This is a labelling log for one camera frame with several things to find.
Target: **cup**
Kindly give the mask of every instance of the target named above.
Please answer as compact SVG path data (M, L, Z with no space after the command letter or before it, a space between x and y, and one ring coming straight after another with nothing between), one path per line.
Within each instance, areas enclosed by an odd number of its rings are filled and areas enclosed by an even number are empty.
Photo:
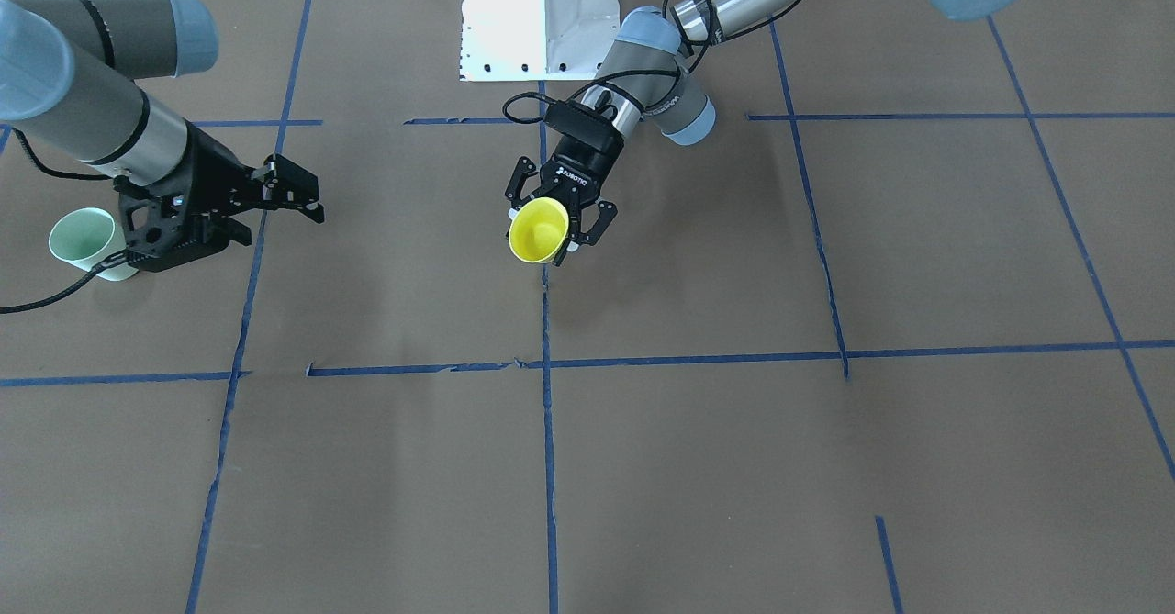
M510 225L510 250L524 263L550 263L571 230L571 216L562 203L540 196L518 209Z
M81 208L80 211L67 214L49 230L51 254L85 271L126 249L122 229L101 208ZM100 271L98 276L108 281L122 281L136 271L133 266L120 265Z

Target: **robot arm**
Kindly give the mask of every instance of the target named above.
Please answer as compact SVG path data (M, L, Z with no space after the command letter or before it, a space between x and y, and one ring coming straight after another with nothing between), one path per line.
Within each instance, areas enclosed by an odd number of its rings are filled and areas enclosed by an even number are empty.
M505 196L511 204L511 250L525 263L559 265L566 254L595 245L616 216L600 188L642 120L679 146L701 141L716 112L692 72L707 47L767 25L799 0L684 0L640 7L625 18L595 82L570 100L550 102L542 121L563 134L542 167L521 157ZM953 20L991 15L1014 0L931 0ZM697 50L692 66L689 55ZM583 100L576 100L583 95ZM522 96L535 96L533 93ZM504 107L509 115L509 104ZM524 193L538 178L533 191ZM584 209L599 220L583 228Z
M114 180L139 270L249 245L231 220L247 209L324 220L315 175L280 154L242 166L132 82L210 69L217 53L200 0L0 0L0 122Z

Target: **yellow cup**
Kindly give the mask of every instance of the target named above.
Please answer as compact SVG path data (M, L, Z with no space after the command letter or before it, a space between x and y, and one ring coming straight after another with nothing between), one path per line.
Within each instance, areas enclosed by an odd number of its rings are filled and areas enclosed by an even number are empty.
M519 209L510 225L510 250L524 263L550 263L570 230L568 209L542 196Z

